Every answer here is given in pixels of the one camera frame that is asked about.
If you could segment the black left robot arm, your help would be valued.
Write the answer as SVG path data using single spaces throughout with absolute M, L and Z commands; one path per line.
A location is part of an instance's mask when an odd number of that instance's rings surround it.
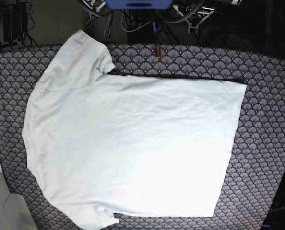
M 172 9 L 176 17 L 184 17 L 191 12 L 198 0 L 175 0 Z M 204 4 L 191 16 L 185 19 L 188 34 L 191 31 L 198 33 L 200 25 L 212 16 L 221 6 L 239 6 L 242 0 L 206 0 Z

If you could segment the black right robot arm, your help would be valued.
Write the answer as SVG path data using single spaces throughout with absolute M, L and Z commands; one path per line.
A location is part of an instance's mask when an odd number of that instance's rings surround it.
M 81 0 L 80 3 L 91 16 L 107 17 L 111 14 L 104 0 Z

